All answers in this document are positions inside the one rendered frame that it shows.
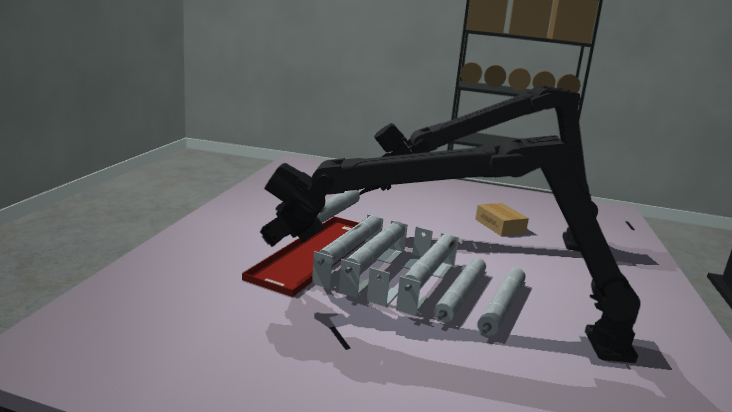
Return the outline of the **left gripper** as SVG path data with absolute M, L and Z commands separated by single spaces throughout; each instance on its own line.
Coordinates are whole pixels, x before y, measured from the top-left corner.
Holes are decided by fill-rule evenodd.
M 284 202 L 282 202 L 279 205 L 277 205 L 277 207 L 276 207 L 276 210 L 278 210 L 277 213 L 276 213 L 277 217 L 280 215 L 281 210 L 283 209 L 283 207 L 285 205 L 286 205 L 286 203 L 284 203 Z M 293 210 L 294 210 L 294 205 L 293 205 Z M 295 210 L 294 210 L 294 213 L 295 213 Z M 307 241 L 310 237 L 312 237 L 314 234 L 316 234 L 317 232 L 319 232 L 320 230 L 322 230 L 322 228 L 324 227 L 323 223 L 319 220 L 319 218 L 317 216 L 314 219 L 311 219 L 311 220 L 303 220 L 296 213 L 295 213 L 295 215 L 300 220 L 302 220 L 302 221 L 312 221 L 312 220 L 315 220 L 315 222 L 310 226 L 310 228 L 308 230 L 306 230 L 305 232 L 303 232 L 301 235 L 298 236 L 300 238 L 300 240 L 301 240 L 302 243 L 304 243 L 305 241 Z M 291 236 L 293 238 L 295 238 L 296 237 L 296 234 L 294 232 L 292 232 L 291 233 Z

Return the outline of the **brown cardboard box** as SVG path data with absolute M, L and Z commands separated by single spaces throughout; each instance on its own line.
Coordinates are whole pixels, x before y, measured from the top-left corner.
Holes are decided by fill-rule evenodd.
M 476 218 L 500 236 L 525 234 L 529 218 L 503 203 L 477 206 Z

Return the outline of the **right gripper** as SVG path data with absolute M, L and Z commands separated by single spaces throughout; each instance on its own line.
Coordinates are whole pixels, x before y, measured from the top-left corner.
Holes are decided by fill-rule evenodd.
M 376 187 L 377 187 L 377 188 L 376 188 Z M 374 188 L 374 189 L 373 189 L 373 188 Z M 364 194 L 364 193 L 366 193 L 366 192 L 369 192 L 369 191 L 372 191 L 372 190 L 375 190 L 375 189 L 379 189 L 379 188 L 381 188 L 382 190 L 385 190 L 385 189 L 387 188 L 387 190 L 389 190 L 389 189 L 391 188 L 391 185 L 384 185 L 384 186 L 375 186 L 375 187 L 367 187 L 367 188 L 364 188 L 364 189 L 363 189 L 363 190 L 362 190 L 361 192 L 359 192 L 359 194 L 360 194 L 360 195 L 362 195 L 362 194 Z M 368 189 L 371 189 L 371 190 L 368 190 Z M 368 190 L 368 191 L 367 191 L 367 190 Z M 365 191 L 365 192 L 364 192 L 364 191 Z M 364 193 L 363 193 L 363 192 L 364 192 Z

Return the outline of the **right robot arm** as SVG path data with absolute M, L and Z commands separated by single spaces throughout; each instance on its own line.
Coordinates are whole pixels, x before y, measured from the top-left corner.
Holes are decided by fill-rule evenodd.
M 545 88 L 550 90 L 545 90 Z M 551 88 L 560 90 L 551 90 Z M 539 112 L 547 108 L 555 108 L 558 116 L 557 119 L 560 139 L 566 144 L 570 152 L 568 156 L 571 160 L 574 171 L 588 198 L 593 213 L 595 217 L 597 217 L 598 207 L 591 201 L 591 195 L 589 194 L 589 187 L 585 173 L 578 117 L 578 101 L 581 101 L 580 94 L 568 89 L 563 90 L 567 92 L 563 92 L 561 88 L 537 86 L 514 98 L 444 123 L 419 129 L 412 133 L 409 140 L 403 138 L 403 134 L 393 123 L 390 123 L 379 130 L 375 134 L 374 138 L 384 151 L 388 152 L 384 154 L 386 156 L 383 155 L 384 157 L 426 153 L 434 151 L 438 147 L 444 146 L 451 141 L 511 119 Z M 430 132 L 426 132 L 429 130 Z M 409 146 L 407 141 L 412 146 Z

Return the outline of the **red scrap tray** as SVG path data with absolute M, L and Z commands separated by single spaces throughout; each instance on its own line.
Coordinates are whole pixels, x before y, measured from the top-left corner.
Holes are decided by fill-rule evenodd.
M 314 251 L 320 251 L 357 224 L 334 216 L 304 243 L 298 238 L 243 272 L 242 280 L 294 297 L 312 283 Z

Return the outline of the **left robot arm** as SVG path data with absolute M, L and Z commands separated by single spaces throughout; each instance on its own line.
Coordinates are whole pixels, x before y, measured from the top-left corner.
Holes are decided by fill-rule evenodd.
M 329 194 L 470 177 L 521 177 L 541 167 L 593 278 L 590 298 L 598 301 L 594 305 L 604 314 L 594 325 L 587 324 L 585 333 L 599 359 L 636 363 L 638 354 L 632 346 L 635 336 L 632 328 L 640 299 L 626 277 L 623 274 L 621 277 L 569 153 L 566 144 L 553 135 L 467 149 L 326 160 L 312 177 L 283 163 L 264 189 L 286 205 L 280 213 L 282 216 L 263 226 L 260 233 L 271 247 L 292 232 L 301 235 L 315 220 L 302 221 L 294 210 L 303 220 L 314 219 Z

